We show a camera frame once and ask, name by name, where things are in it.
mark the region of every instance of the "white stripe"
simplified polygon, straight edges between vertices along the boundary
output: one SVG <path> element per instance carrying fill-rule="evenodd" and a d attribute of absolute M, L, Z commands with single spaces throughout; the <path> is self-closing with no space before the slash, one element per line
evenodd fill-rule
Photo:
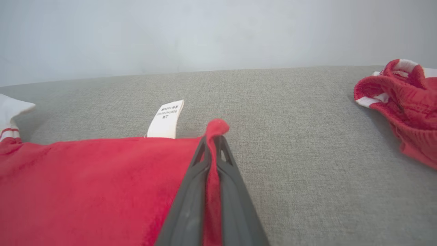
<path fill-rule="evenodd" d="M 372 103 L 376 103 L 376 102 L 387 103 L 389 98 L 390 97 L 388 96 L 388 94 L 384 92 L 382 94 L 375 96 L 374 98 L 362 97 L 362 98 L 355 100 L 355 101 L 359 105 L 368 108 L 368 107 L 370 107 L 370 104 L 372 104 Z"/>
<path fill-rule="evenodd" d="M 404 72 L 404 71 L 400 71 L 400 70 L 394 70 L 393 74 L 397 74 L 399 76 L 402 76 L 404 78 L 408 78 L 409 73 Z"/>
<path fill-rule="evenodd" d="M 370 104 L 380 102 L 378 99 L 368 98 L 368 97 L 362 97 L 358 100 L 355 100 L 359 105 L 364 106 L 368 108 Z"/>
<path fill-rule="evenodd" d="M 5 131 L 1 134 L 0 137 L 0 142 L 3 141 L 3 139 L 7 138 L 7 137 L 14 137 L 14 132 L 13 131 Z"/>
<path fill-rule="evenodd" d="M 13 131 L 13 132 L 12 132 L 12 137 L 13 137 L 13 138 L 20 137 L 20 133 L 19 133 L 18 131 Z"/>
<path fill-rule="evenodd" d="M 399 59 L 398 64 L 396 64 L 396 66 L 393 68 L 393 70 L 398 70 L 398 69 L 402 69 L 407 73 L 411 73 L 412 70 L 417 66 L 418 64 L 407 60 L 407 59 Z"/>
<path fill-rule="evenodd" d="M 437 77 L 437 69 L 435 68 L 423 68 L 423 73 L 425 74 L 425 78 L 429 77 Z"/>
<path fill-rule="evenodd" d="M 382 94 L 375 96 L 374 98 L 380 100 L 383 103 L 388 103 L 388 99 L 390 98 L 390 96 L 384 92 Z"/>

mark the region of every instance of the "clothing tag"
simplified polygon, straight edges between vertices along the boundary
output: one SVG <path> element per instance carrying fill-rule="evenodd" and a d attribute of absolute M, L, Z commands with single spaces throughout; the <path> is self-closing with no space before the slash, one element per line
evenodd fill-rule
<path fill-rule="evenodd" d="M 162 105 L 150 123 L 147 137 L 176 138 L 177 119 L 183 106 L 183 100 Z"/>

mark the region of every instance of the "care label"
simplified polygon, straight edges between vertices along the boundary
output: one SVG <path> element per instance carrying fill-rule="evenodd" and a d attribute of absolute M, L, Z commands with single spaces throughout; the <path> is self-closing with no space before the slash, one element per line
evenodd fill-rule
<path fill-rule="evenodd" d="M 183 106 L 183 100 L 162 105 L 150 123 L 147 137 L 176 138 L 177 119 Z"/>

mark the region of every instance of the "red t-shirt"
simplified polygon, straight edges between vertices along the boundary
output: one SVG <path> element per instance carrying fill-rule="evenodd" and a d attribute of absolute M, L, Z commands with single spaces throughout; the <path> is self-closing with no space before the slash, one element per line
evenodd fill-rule
<path fill-rule="evenodd" d="M 212 137 L 229 130 L 211 121 Z M 1 245 L 153 245 L 198 138 L 132 137 L 0 143 Z M 215 155 L 207 181 L 204 245 L 221 245 Z"/>

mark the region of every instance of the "red cloth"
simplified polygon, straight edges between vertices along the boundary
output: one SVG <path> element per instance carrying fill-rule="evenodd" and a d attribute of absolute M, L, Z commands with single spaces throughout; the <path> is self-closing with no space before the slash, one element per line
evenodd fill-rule
<path fill-rule="evenodd" d="M 389 120 L 402 153 L 437 169 L 437 77 L 427 78 L 420 65 L 398 59 L 380 76 L 360 80 L 354 97 Z"/>
<path fill-rule="evenodd" d="M 209 123 L 212 137 L 229 130 Z M 200 138 L 133 137 L 0 143 L 1 245 L 153 245 Z M 215 158 L 206 192 L 204 245 L 221 245 Z"/>

